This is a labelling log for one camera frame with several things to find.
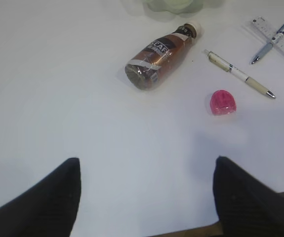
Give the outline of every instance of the clear plastic ruler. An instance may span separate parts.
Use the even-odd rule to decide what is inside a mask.
[[[255,18],[252,23],[268,40],[271,40],[277,33],[277,30],[261,16]],[[284,38],[275,44],[275,47],[284,54]]]

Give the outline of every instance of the pink eraser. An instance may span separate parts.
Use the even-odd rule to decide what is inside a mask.
[[[214,115],[226,115],[236,111],[234,97],[226,90],[218,90],[213,93],[210,107]]]

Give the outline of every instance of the white bottle cap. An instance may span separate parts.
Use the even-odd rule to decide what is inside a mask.
[[[186,24],[193,26],[193,28],[195,28],[195,30],[197,32],[197,37],[200,36],[200,34],[202,32],[202,27],[201,27],[201,25],[198,21],[189,21]]]

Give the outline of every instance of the white pen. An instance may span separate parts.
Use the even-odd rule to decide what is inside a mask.
[[[276,96],[266,87],[258,83],[255,79],[243,73],[238,68],[234,67],[232,64],[226,62],[224,59],[222,59],[220,56],[216,55],[212,51],[204,50],[204,53],[208,56],[211,63],[215,64],[216,66],[220,67],[226,72],[230,72],[231,74],[236,76],[238,79],[241,79],[247,85],[257,90],[259,93],[266,95],[272,99],[276,98]]]

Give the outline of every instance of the white table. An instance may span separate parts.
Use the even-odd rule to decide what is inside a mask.
[[[215,159],[230,157],[284,191],[284,58],[256,65],[262,15],[284,22],[284,0],[206,0],[196,14],[153,13],[124,0],[0,0],[0,206],[69,157],[81,159],[72,237],[142,237],[217,221]],[[204,35],[155,91],[127,80],[125,63],[150,41],[197,19]],[[270,100],[211,64],[221,55],[269,87]],[[235,115],[214,117],[226,89]]]

